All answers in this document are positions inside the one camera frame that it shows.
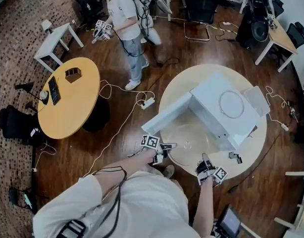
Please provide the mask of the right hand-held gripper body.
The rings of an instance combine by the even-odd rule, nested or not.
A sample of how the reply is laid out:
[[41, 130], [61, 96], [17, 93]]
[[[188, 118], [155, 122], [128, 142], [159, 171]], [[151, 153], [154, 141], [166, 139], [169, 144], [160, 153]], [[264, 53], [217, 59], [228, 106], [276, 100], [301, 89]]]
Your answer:
[[228, 176], [228, 173], [222, 167], [217, 168], [210, 160], [201, 161], [196, 168], [196, 174], [199, 185], [209, 177], [212, 177], [213, 181], [216, 182], [215, 185], [218, 185]]

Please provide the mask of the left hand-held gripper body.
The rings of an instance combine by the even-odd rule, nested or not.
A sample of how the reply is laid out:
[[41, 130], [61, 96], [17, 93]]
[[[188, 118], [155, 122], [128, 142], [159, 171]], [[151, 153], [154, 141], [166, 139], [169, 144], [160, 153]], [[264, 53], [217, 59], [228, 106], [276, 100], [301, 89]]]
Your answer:
[[152, 160], [153, 166], [161, 164], [163, 159], [167, 157], [168, 150], [162, 150], [160, 148], [160, 144], [160, 138], [151, 135], [143, 135], [140, 143], [140, 146], [153, 149], [155, 151], [155, 155]]

